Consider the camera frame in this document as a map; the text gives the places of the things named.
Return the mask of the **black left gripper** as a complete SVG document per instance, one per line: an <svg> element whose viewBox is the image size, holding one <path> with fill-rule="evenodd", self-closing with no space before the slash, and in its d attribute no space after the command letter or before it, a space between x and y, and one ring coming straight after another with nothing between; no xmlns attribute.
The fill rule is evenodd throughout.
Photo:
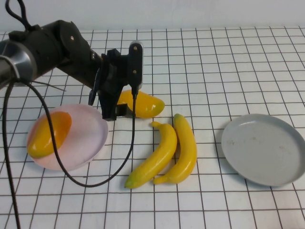
<svg viewBox="0 0 305 229"><path fill-rule="evenodd" d="M117 49L110 49L101 56L88 104L93 105L98 96L104 120L116 120L116 117L128 114L127 104L117 105L122 89L128 83L127 60L128 56L121 55Z"/></svg>

